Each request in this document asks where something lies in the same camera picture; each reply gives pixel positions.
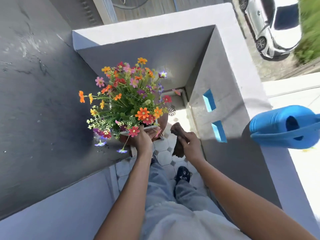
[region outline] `white car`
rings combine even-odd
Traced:
[[[298,0],[240,0],[258,51],[274,58],[290,53],[302,38]]]

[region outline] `blue window opening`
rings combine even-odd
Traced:
[[[208,112],[211,112],[217,108],[216,104],[214,103],[214,96],[212,95],[211,89],[203,94],[203,100]]]
[[[227,142],[226,134],[224,133],[221,120],[212,123],[214,136],[218,142]]]

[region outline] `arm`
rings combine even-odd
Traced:
[[[186,159],[198,170],[209,189],[235,225],[253,240],[316,240],[283,210],[234,182],[203,157],[200,141],[185,133],[189,144],[179,138]]]
[[[145,132],[143,125],[139,129],[138,136],[133,138],[138,151],[137,160],[94,240],[130,240],[140,236],[152,158],[151,138],[157,132],[153,129]]]

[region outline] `grass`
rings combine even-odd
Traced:
[[[320,57],[320,0],[300,0],[303,36],[294,54],[306,64]]]

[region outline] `driveway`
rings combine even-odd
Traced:
[[[238,18],[240,28],[246,40],[248,49],[250,51],[252,60],[256,65],[259,76],[262,82],[278,80],[287,73],[297,69],[297,60],[293,53],[289,56],[280,57],[276,60],[266,60],[262,58],[257,51],[253,35],[251,34],[249,24],[246,21],[244,13],[240,10],[239,0],[232,0],[234,9]]]

